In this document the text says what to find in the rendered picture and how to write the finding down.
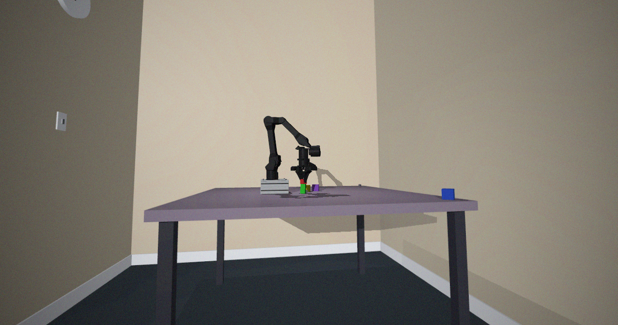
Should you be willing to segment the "blue cube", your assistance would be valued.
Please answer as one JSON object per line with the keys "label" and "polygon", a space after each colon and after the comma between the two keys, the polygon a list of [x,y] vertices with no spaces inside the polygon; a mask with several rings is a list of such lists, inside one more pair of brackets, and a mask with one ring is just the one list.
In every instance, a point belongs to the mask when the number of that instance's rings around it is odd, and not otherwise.
{"label": "blue cube", "polygon": [[455,191],[454,189],[444,189],[442,188],[442,199],[443,200],[455,200]]}

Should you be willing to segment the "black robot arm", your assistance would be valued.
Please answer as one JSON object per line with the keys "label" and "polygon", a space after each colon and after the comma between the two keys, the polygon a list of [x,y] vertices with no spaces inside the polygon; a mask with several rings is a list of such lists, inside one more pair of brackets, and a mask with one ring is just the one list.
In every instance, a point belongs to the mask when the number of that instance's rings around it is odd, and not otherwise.
{"label": "black robot arm", "polygon": [[265,166],[267,170],[266,180],[278,180],[277,169],[281,165],[281,155],[277,153],[276,139],[275,139],[275,125],[282,124],[296,139],[298,144],[305,145],[308,148],[296,147],[299,150],[299,157],[308,157],[308,150],[310,157],[320,157],[321,151],[319,145],[311,145],[309,139],[303,134],[299,133],[284,117],[271,117],[266,116],[264,118],[264,124],[267,129],[268,142],[269,142],[269,163]]}

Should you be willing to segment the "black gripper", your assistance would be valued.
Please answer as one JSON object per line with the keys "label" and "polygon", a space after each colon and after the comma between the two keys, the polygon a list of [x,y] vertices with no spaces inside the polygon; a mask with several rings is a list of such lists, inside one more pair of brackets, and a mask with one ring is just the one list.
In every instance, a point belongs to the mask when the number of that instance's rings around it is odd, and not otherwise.
{"label": "black gripper", "polygon": [[308,165],[308,157],[299,157],[297,160],[299,160],[299,165],[291,166],[291,170],[296,170],[295,172],[298,175],[299,179],[303,179],[304,183],[306,184],[309,174],[312,172],[312,170],[317,170],[317,166]]}

